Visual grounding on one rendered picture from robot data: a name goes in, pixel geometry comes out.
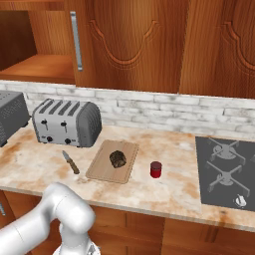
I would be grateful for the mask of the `dark brown bread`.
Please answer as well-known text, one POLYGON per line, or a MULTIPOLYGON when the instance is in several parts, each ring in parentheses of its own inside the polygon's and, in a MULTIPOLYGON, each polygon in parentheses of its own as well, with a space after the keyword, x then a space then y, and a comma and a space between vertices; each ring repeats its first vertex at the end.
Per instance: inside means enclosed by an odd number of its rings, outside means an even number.
POLYGON ((110 161, 114 168, 119 168, 127 163, 126 156, 120 150, 116 150, 110 154, 110 161))

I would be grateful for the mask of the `wooden cutting board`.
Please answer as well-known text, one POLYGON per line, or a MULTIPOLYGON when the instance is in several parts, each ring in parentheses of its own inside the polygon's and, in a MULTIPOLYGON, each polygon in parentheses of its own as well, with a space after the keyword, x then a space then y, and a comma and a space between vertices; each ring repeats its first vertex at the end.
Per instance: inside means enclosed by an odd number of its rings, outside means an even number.
POLYGON ((86 177, 125 184, 128 182, 137 152, 137 143, 107 139, 96 153, 86 177))

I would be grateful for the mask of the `red jam jar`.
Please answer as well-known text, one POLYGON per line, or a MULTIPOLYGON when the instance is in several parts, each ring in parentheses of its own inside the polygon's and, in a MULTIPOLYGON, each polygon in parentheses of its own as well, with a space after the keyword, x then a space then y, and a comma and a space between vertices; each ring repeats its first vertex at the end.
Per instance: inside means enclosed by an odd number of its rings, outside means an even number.
POLYGON ((153 178, 161 177, 162 164, 159 161, 153 161, 150 164, 150 176, 153 178))

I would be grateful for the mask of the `open wooden cabinet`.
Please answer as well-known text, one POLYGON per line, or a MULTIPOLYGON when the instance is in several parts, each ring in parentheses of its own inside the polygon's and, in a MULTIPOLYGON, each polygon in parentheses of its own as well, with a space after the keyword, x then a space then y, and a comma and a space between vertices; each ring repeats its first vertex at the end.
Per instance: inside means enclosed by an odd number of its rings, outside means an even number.
POLYGON ((72 84, 65 0, 0 0, 0 80, 72 84))

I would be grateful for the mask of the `silver four-slot toaster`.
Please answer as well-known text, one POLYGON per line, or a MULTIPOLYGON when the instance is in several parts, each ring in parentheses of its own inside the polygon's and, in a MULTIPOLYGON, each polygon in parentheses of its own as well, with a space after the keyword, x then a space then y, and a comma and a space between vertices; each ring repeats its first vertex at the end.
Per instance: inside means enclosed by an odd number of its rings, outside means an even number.
POLYGON ((92 102, 45 99, 32 113, 38 142, 91 147, 102 131, 98 106, 92 102))

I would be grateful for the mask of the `grey gas hob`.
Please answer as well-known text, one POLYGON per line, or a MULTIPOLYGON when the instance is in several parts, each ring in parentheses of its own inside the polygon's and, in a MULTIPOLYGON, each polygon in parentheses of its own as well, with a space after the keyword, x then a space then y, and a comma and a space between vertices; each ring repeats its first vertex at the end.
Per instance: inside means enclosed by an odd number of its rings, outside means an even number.
POLYGON ((195 146, 201 203, 255 212, 255 141, 197 136, 195 146))

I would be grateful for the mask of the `wooden base cupboards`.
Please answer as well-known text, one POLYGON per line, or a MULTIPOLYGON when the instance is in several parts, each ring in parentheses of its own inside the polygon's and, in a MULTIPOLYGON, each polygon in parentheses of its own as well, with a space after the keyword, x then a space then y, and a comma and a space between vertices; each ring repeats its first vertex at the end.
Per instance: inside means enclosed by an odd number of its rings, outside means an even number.
POLYGON ((255 233, 95 206, 102 255, 255 255, 255 233))

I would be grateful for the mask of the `grey microwave oven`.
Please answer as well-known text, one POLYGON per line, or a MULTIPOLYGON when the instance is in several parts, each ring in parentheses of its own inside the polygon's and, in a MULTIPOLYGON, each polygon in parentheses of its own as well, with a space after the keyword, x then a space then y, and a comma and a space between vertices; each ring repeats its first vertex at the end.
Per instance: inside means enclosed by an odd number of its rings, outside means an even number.
POLYGON ((0 91, 0 147, 30 119, 24 95, 21 92, 0 91))

